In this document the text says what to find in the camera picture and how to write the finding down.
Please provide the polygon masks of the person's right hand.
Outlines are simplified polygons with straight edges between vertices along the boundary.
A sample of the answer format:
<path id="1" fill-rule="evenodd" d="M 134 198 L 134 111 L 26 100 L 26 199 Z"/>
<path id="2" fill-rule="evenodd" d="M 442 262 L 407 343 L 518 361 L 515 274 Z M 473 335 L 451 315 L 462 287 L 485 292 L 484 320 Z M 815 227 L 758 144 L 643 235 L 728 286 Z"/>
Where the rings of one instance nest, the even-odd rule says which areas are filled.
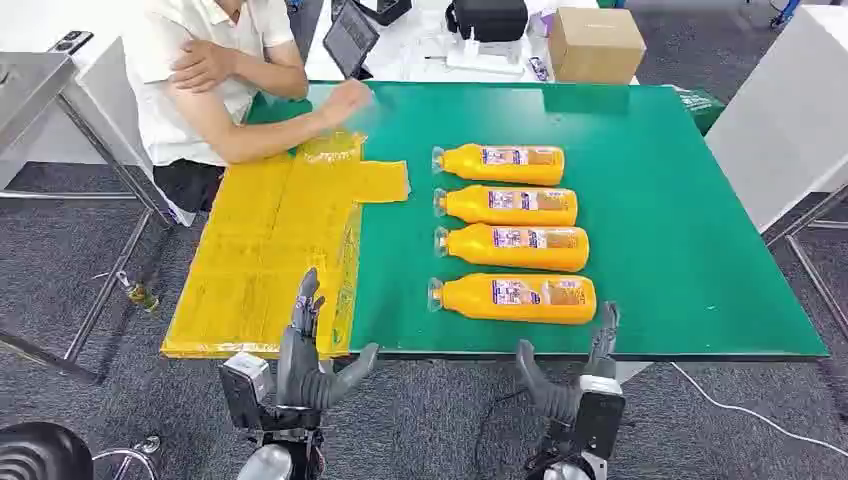
<path id="1" fill-rule="evenodd" d="M 363 82 L 348 79 L 338 84 L 316 111 L 321 125 L 334 128 L 342 125 L 373 99 L 372 90 Z"/>

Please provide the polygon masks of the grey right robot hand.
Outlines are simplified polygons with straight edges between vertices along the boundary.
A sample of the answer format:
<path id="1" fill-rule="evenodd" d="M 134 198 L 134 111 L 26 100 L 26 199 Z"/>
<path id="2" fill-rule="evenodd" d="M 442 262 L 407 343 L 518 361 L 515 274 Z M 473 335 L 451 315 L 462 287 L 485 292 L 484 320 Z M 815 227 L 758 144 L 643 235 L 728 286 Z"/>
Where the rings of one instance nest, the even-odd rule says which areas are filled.
<path id="1" fill-rule="evenodd" d="M 570 424 L 580 412 L 601 418 L 619 417 L 623 413 L 626 401 L 616 379 L 617 362 L 612 357 L 619 324 L 618 304 L 605 302 L 601 326 L 590 342 L 588 359 L 578 379 L 568 385 L 549 381 L 535 361 L 533 344 L 525 339 L 518 341 L 516 364 L 534 405 L 543 416 Z"/>

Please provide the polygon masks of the person's left hand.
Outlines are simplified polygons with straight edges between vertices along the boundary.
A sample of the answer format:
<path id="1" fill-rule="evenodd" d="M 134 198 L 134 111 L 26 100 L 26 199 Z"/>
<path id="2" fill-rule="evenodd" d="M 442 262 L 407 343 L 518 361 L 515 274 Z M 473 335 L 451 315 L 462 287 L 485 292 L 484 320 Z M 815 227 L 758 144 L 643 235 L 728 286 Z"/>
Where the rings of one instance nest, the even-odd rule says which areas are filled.
<path id="1" fill-rule="evenodd" d="M 235 73 L 238 52 L 206 40 L 190 40 L 172 64 L 169 81 L 177 89 L 209 91 Z"/>

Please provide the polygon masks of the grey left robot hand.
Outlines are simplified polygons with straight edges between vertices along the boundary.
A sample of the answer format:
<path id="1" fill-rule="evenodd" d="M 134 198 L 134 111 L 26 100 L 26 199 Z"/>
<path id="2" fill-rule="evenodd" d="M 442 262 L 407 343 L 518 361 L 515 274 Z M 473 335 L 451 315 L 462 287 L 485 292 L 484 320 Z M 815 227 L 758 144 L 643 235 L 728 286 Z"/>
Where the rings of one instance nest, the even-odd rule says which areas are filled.
<path id="1" fill-rule="evenodd" d="M 334 406 L 372 371 L 379 345 L 369 343 L 358 358 L 339 373 L 323 372 L 316 348 L 316 329 L 324 298 L 317 269 L 304 274 L 283 330 L 277 366 L 276 402 L 280 407 L 324 411 Z"/>

